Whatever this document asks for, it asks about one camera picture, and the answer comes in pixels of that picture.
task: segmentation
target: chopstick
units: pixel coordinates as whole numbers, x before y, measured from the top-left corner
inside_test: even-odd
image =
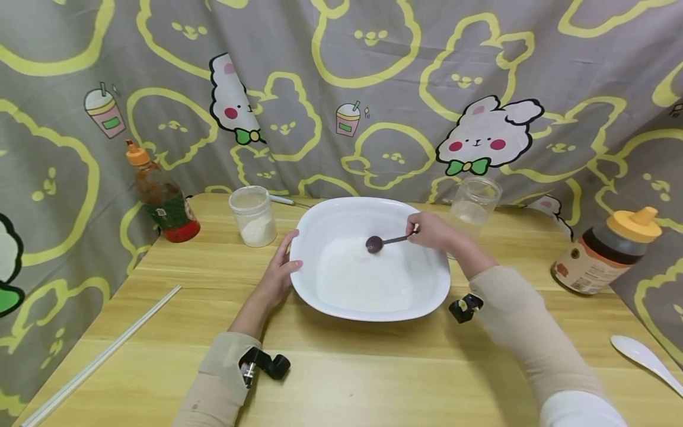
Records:
[[[47,402],[45,402],[33,415],[28,417],[22,424],[21,427],[34,427],[47,418],[61,403],[73,393],[79,385],[83,384],[87,378],[92,375],[93,372],[97,370],[107,359],[125,342],[130,338],[138,329],[142,327],[151,317],[159,311],[161,307],[168,302],[168,300],[173,297],[182,288],[181,285],[176,285],[171,292],[169,292],[165,297],[163,297],[154,307],[152,307],[147,313],[145,313],[137,322],[133,323],[126,332],[123,332],[119,338],[112,342],[106,350],[101,352],[95,360],[90,362],[82,371],[80,371],[74,378],[71,379],[64,387],[62,387],[57,393],[55,393]]]

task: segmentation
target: curtain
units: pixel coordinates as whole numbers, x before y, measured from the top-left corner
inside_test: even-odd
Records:
[[[475,174],[568,237],[654,206],[613,288],[683,363],[681,1],[24,0],[0,24],[2,426],[158,237],[127,138],[186,195],[441,204]]]

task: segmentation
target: spoon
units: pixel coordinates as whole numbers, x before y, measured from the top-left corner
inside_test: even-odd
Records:
[[[366,242],[365,242],[365,247],[367,248],[367,251],[370,253],[378,253],[379,251],[382,250],[384,245],[388,245],[389,243],[398,243],[398,242],[403,242],[405,240],[408,240],[408,237],[412,236],[417,232],[412,232],[408,236],[401,236],[397,238],[390,238],[389,240],[382,240],[381,237],[379,236],[371,236]]]
[[[612,335],[610,341],[621,354],[654,372],[683,398],[683,386],[645,344],[623,335]]]

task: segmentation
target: white bowl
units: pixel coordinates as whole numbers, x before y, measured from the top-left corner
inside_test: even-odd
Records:
[[[301,217],[300,234],[292,241],[290,258],[303,261],[292,274],[294,289],[319,312],[352,320],[395,322],[433,312],[451,286],[443,251],[408,241],[386,245],[376,255],[365,249],[370,236],[386,240],[405,235],[406,220],[415,212],[405,203],[374,197],[315,205]],[[372,285],[361,283],[367,277],[375,278]]]

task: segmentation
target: sauce bottle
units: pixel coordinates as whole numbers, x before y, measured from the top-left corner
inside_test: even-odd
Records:
[[[190,209],[180,187],[150,159],[147,152],[126,140],[128,162],[137,168],[135,188],[154,222],[170,242],[190,240],[199,233],[199,221]]]
[[[647,245],[662,234],[657,209],[618,210],[606,223],[589,228],[550,268],[558,284],[595,295],[638,262]]]

